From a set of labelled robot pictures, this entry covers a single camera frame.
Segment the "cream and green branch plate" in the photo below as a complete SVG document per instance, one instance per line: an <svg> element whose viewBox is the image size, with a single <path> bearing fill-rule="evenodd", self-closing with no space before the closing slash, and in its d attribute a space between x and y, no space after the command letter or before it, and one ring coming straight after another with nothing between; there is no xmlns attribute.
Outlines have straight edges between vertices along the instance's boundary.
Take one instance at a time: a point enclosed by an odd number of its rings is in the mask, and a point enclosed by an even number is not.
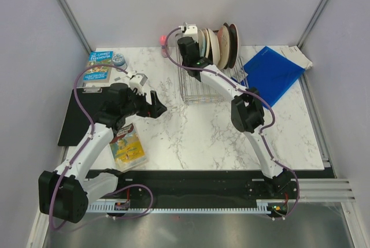
<svg viewBox="0 0 370 248"><path fill-rule="evenodd" d="M204 29L204 33L205 33L205 37L206 37L206 53L205 53L205 57L209 60L213 60L213 56L212 56L212 45L211 45L211 42L210 42L210 35L209 35L209 31L207 28Z"/></svg>

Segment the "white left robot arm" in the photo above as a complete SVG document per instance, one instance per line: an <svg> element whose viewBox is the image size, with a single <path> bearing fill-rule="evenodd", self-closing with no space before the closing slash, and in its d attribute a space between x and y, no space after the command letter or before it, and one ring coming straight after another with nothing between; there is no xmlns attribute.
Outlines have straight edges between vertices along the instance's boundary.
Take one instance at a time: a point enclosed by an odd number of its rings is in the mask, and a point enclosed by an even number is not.
<svg viewBox="0 0 370 248"><path fill-rule="evenodd" d="M94 115L72 157L52 172L43 171L39 176L40 212L50 218L78 223L89 204L106 195L115 198L125 195L127 184L119 179L114 168L104 169L89 181L85 180L86 175L103 149L124 126L127 117L137 115L156 119L166 110L154 90L140 95L137 88L130 88L127 84L112 84L108 88L108 97Z"/></svg>

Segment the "cream and blue leaf plate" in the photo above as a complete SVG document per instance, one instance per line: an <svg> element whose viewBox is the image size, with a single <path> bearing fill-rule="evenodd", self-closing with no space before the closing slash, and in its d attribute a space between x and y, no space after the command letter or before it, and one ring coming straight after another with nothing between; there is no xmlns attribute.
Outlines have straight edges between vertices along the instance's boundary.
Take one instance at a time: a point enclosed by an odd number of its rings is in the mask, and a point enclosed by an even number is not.
<svg viewBox="0 0 370 248"><path fill-rule="evenodd" d="M205 37L205 33L204 33L204 28L201 29L201 31L203 32L203 50L204 50L204 57L205 57L205 53L206 53L206 37Z"/></svg>

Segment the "watermelon pattern plate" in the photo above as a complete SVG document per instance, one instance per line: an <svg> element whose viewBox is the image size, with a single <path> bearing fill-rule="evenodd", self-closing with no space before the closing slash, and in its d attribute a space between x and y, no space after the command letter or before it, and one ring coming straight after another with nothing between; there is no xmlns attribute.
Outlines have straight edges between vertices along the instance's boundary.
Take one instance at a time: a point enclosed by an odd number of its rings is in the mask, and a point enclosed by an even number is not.
<svg viewBox="0 0 370 248"><path fill-rule="evenodd" d="M203 32L198 29L198 46L199 46L199 55L202 57L204 55L203 50Z"/></svg>

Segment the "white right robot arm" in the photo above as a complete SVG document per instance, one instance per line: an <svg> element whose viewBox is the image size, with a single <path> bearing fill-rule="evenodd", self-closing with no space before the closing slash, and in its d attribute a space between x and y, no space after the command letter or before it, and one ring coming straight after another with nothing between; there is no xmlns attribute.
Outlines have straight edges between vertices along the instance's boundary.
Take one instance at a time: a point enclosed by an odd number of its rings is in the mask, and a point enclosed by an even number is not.
<svg viewBox="0 0 370 248"><path fill-rule="evenodd" d="M275 152L268 142L265 130L275 123L265 125L264 107L266 102L259 96L256 88L246 88L223 74L211 60L199 55L198 44L190 36L177 40L182 57L181 67L191 77L210 86L231 103L231 121L234 127L245 134L260 162L261 172L265 180L266 194L271 198L280 197L290 182L288 167L275 158Z"/></svg>

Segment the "metal wire dish rack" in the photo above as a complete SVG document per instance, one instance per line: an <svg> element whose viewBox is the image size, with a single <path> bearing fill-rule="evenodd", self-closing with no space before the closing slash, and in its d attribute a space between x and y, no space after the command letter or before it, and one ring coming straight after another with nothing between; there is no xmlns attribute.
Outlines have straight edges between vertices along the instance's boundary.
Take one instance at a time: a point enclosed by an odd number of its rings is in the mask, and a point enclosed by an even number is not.
<svg viewBox="0 0 370 248"><path fill-rule="evenodd" d="M247 82L247 73L243 68L243 57L241 53L238 55L235 66L231 69L222 70L222 73L245 87L249 86ZM189 76L185 69L178 69L178 77L180 95L184 103L192 104L225 101L223 96L218 94L216 90Z"/></svg>

